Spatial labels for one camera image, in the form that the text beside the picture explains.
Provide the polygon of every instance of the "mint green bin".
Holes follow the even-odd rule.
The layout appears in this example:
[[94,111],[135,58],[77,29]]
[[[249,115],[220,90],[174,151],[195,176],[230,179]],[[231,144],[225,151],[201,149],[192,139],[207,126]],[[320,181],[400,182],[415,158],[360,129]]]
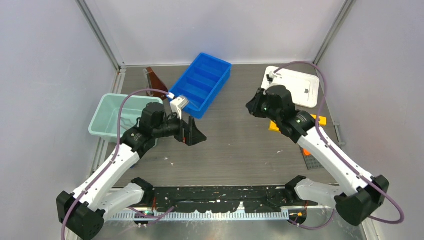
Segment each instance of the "mint green bin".
[[[101,98],[88,127],[91,135],[99,136],[110,143],[117,142],[118,112],[127,96],[108,93]],[[142,116],[142,111],[148,103],[164,104],[162,99],[151,96],[132,96],[126,101],[121,115],[120,137],[137,123],[137,118]]]

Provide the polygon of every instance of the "gray wooden table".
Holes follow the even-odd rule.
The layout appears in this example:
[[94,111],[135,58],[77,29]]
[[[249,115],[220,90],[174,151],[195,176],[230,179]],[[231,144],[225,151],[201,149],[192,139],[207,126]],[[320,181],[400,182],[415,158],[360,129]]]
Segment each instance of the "gray wooden table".
[[[261,86],[268,66],[233,65],[228,82],[203,118],[196,120],[207,141],[188,147],[173,137],[161,138],[157,146],[128,170],[115,186],[124,187],[137,177],[154,186],[284,185],[297,175],[321,183],[335,183],[323,168],[308,170],[299,146],[282,134],[269,131],[269,120],[249,115],[245,105]],[[153,70],[171,88],[187,67],[157,66]],[[143,69],[127,69],[123,94],[146,88]],[[308,65],[295,65],[289,69],[316,75]],[[318,111],[317,107],[298,109],[311,114]],[[327,117],[325,131],[337,142],[327,106],[322,115]],[[114,144],[109,145],[107,155],[114,147]]]

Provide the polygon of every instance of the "orange block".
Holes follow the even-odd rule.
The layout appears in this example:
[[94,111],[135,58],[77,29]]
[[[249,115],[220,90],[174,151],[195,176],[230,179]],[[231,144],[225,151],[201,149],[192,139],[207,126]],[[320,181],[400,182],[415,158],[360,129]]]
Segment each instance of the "orange block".
[[[311,116],[314,119],[317,119],[317,115],[311,114]],[[320,126],[327,125],[327,118],[325,116],[320,116],[319,117],[319,125]],[[277,127],[277,124],[275,124],[275,122],[273,122],[273,121],[269,121],[269,128],[268,128],[268,130],[274,131],[274,132],[280,132],[279,128]]]
[[303,149],[303,154],[305,155],[305,156],[309,156],[309,155],[311,155],[311,153],[308,151],[308,150],[306,150],[306,149],[304,149],[304,148],[302,148]]

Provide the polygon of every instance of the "purple cable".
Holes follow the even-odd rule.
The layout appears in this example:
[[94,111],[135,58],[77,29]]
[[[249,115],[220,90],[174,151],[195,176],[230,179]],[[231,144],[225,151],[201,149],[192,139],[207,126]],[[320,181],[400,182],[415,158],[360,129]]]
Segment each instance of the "purple cable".
[[147,225],[146,225],[146,227],[148,227],[148,226],[152,226],[153,224],[155,224],[155,223],[157,223],[157,222],[159,222],[162,218],[164,218],[166,215],[168,215],[170,212],[172,212],[174,210],[174,207],[172,206],[172,207],[170,207],[169,209],[168,209],[168,211],[166,211],[164,214],[162,214],[162,215],[160,215],[160,216],[158,216],[158,218],[156,219],[156,220],[154,220],[154,221],[152,221],[152,222],[149,222]]
[[134,207],[129,206],[129,207],[127,207],[127,209],[134,211],[135,214],[142,216],[142,217],[145,217],[146,219],[158,219],[158,218],[160,218],[160,216],[150,216],[150,215],[144,214],[141,211],[138,211],[137,209],[135,209]]
[[[330,216],[330,218],[328,219],[328,221],[324,224],[324,225],[321,225],[321,226],[304,226],[304,225],[301,225],[301,224],[299,224],[299,228],[303,228],[303,229],[307,229],[307,230],[318,230],[318,229],[322,229],[322,228],[325,228],[325,227],[327,227],[327,225],[328,224],[330,224],[331,223],[331,221],[333,220],[333,218],[334,218],[334,213],[335,213],[336,211],[333,209],[332,210],[332,213],[331,213],[331,216]],[[292,223],[293,225],[298,225],[297,223],[296,223],[296,220],[297,220],[298,218],[296,217],[296,219],[293,221],[293,220],[288,220],[290,223]]]
[[328,141],[326,140],[326,138],[324,137],[323,133],[320,130],[320,116],[321,116],[321,111],[324,108],[324,103],[327,97],[327,81],[326,81],[326,77],[324,76],[324,74],[321,72],[320,68],[310,62],[307,61],[293,61],[287,64],[284,64],[282,67],[279,67],[277,70],[274,71],[274,73],[276,74],[278,71],[280,71],[281,69],[287,68],[290,65],[293,64],[307,64],[309,66],[312,66],[316,69],[316,71],[319,73],[319,75],[321,75],[321,79],[322,82],[324,83],[324,96],[322,97],[321,102],[319,103],[319,108],[318,108],[318,113],[316,114],[316,120],[315,120],[315,128],[316,131],[318,132],[319,136],[321,137],[322,141],[329,146],[329,148],[331,149],[331,151],[352,171],[354,172],[357,176],[359,176],[364,182],[366,182],[368,185],[370,185],[371,187],[373,187],[377,192],[379,192],[381,195],[383,195],[383,197],[385,197],[389,202],[391,202],[391,204],[393,204],[393,206],[397,209],[397,211],[400,214],[400,218],[399,220],[396,221],[391,221],[391,220],[385,220],[385,219],[381,219],[375,216],[369,216],[370,219],[381,222],[381,223],[385,223],[385,224],[401,224],[404,220],[405,220],[405,213],[402,210],[401,206],[399,206],[399,204],[397,202],[395,202],[395,200],[393,200],[393,198],[391,198],[387,193],[385,193],[383,190],[381,190],[378,186],[376,186],[374,183],[372,183],[370,180],[368,180],[366,177],[362,176],[360,174],[359,171],[357,171],[352,165],[349,164],[348,161],[346,161],[346,159],[340,155],[340,153],[337,152],[337,150],[332,146],[329,145]]
[[129,94],[128,96],[126,96],[126,98],[124,98],[124,100],[122,101],[120,107],[119,107],[119,113],[118,113],[118,120],[117,120],[117,139],[116,139],[116,148],[115,148],[115,153],[112,157],[112,159],[109,161],[109,163],[106,165],[105,168],[103,168],[103,170],[93,179],[92,182],[90,182],[87,187],[84,189],[83,192],[81,192],[81,194],[75,199],[75,201],[72,203],[72,205],[70,206],[69,210],[67,211],[65,218],[63,219],[63,224],[62,224],[62,228],[60,231],[60,238],[61,240],[66,240],[65,239],[65,229],[66,229],[66,225],[68,223],[69,217],[72,213],[72,211],[74,210],[75,206],[77,205],[78,202],[80,202],[81,198],[84,196],[84,194],[88,193],[89,189],[97,182],[97,180],[99,180],[99,178],[110,168],[110,166],[114,163],[115,159],[118,156],[118,152],[119,152],[119,148],[120,148],[120,141],[121,141],[121,114],[122,114],[122,110],[124,109],[124,104],[127,102],[127,100],[131,97],[134,96],[136,94],[139,93],[143,93],[143,92],[158,92],[161,94],[165,94],[168,95],[168,92],[166,91],[162,91],[162,90],[158,90],[158,89],[151,89],[151,88],[146,88],[146,89],[141,89],[138,91],[135,91],[131,94]]

